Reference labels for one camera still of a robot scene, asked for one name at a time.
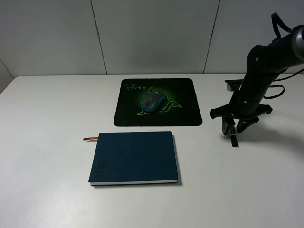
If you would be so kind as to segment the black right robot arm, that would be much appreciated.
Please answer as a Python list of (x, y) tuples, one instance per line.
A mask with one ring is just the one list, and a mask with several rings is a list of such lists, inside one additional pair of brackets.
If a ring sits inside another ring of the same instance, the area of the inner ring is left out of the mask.
[(272, 108), (261, 104), (268, 88), (287, 69), (304, 62), (304, 27), (297, 26), (288, 35), (267, 46), (254, 46), (247, 56), (247, 72), (243, 79), (227, 80), (231, 91), (230, 102), (212, 109), (212, 119), (222, 118), (222, 132), (232, 128), (239, 133), (255, 124), (262, 114), (270, 114)]

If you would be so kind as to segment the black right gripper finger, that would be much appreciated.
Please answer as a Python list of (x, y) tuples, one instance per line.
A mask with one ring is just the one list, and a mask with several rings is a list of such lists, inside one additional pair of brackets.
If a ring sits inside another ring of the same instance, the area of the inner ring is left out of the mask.
[(258, 117), (254, 117), (250, 120), (239, 120), (238, 124), (237, 124), (237, 132), (238, 133), (242, 133), (243, 131), (245, 131), (248, 127), (256, 124), (259, 121)]
[(235, 121), (233, 118), (222, 117), (222, 133), (224, 135), (235, 134)]

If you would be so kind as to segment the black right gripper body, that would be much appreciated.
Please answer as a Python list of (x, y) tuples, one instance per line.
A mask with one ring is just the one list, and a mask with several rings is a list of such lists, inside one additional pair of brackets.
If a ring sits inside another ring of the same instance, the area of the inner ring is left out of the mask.
[(210, 117), (215, 119), (217, 117), (224, 117), (224, 118), (232, 118), (232, 119), (239, 119), (239, 120), (250, 120), (255, 117), (258, 117), (263, 114), (271, 114), (272, 107), (268, 104), (259, 104), (258, 107), (254, 111), (241, 111), (238, 108), (234, 108), (229, 104), (224, 106), (211, 109)]

